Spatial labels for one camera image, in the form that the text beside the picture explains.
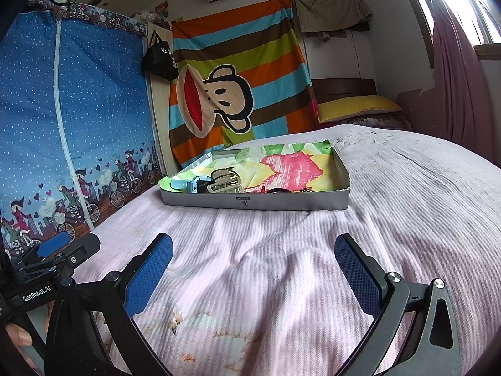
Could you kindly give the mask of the left hand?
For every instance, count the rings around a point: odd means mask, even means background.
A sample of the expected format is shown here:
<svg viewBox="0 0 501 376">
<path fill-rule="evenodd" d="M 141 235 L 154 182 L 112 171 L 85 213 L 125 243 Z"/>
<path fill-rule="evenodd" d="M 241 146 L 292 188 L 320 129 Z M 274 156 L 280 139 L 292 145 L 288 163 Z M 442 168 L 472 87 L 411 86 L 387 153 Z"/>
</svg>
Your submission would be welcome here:
<svg viewBox="0 0 501 376">
<path fill-rule="evenodd" d="M 44 332 L 47 333 L 49 330 L 49 322 L 50 322 L 50 317 L 52 314 L 52 310 L 54 307 L 54 302 L 51 301 L 48 304 L 45 304 L 45 313 L 44 313 Z M 8 322 L 5 325 L 5 330 L 8 333 L 8 336 L 10 337 L 11 341 L 13 342 L 14 346 L 17 348 L 19 353 L 24 357 L 25 361 L 30 365 L 30 367 L 38 374 L 41 375 L 40 369 L 37 367 L 37 365 L 31 360 L 31 357 L 28 357 L 25 354 L 25 351 L 23 349 L 26 346 L 31 346 L 32 345 L 32 339 L 31 335 L 25 331 L 25 329 L 21 328 L 19 325 L 14 324 L 12 322 Z"/>
</svg>

